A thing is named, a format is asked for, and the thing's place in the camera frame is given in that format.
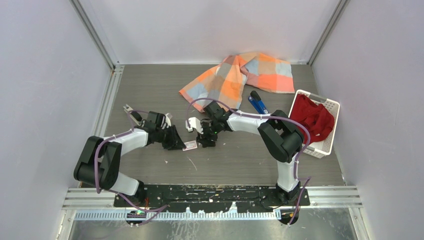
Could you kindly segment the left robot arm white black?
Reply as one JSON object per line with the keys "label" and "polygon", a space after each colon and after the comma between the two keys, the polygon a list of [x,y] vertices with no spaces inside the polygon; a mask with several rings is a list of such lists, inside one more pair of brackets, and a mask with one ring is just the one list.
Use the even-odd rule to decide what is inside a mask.
{"label": "left robot arm white black", "polygon": [[183,150],[175,125],[163,113],[150,111],[139,124],[130,130],[110,137],[90,136],[74,168],[77,181],[92,185],[98,191],[108,190],[126,195],[133,206],[141,206],[146,200],[144,183],[120,172],[121,157],[133,150],[160,143],[165,150]]}

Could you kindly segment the red white staple box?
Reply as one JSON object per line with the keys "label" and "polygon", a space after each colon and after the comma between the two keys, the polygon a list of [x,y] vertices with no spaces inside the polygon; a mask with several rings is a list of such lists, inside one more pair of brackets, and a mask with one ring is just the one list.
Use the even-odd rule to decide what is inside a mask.
{"label": "red white staple box", "polygon": [[198,143],[196,140],[187,141],[184,143],[185,147],[182,149],[183,151],[194,150],[198,148]]}

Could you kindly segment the blue stapler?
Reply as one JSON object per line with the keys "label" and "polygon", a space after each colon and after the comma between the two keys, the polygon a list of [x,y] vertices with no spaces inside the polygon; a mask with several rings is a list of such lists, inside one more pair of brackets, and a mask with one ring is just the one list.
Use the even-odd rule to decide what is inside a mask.
{"label": "blue stapler", "polygon": [[251,103],[251,105],[255,108],[255,110],[259,113],[259,114],[268,114],[269,111],[267,109],[267,107],[265,106],[265,104],[263,103],[261,97],[259,96],[259,94],[253,90],[250,92],[250,95],[248,96],[248,101]]}

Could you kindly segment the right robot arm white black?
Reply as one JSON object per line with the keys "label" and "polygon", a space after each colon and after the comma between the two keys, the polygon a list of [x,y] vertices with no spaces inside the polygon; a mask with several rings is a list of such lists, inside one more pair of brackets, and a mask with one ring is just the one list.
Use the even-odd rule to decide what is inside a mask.
{"label": "right robot arm white black", "polygon": [[207,118],[191,117],[186,121],[187,130],[197,132],[197,142],[204,148],[214,147],[220,132],[246,132],[260,136],[277,162],[277,198],[281,204],[291,205],[300,191],[297,158],[305,140],[298,125],[281,110],[272,114],[253,114],[226,110],[212,101],[204,112]]}

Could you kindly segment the black beige stapler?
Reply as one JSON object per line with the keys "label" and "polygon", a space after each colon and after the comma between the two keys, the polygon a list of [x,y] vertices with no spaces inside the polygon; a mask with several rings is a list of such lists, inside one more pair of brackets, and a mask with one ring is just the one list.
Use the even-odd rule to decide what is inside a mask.
{"label": "black beige stapler", "polygon": [[138,126],[138,127],[142,126],[143,118],[137,111],[135,111],[128,104],[124,105],[123,109],[127,114],[129,114],[129,117],[132,120],[132,122],[135,124],[135,126]]}

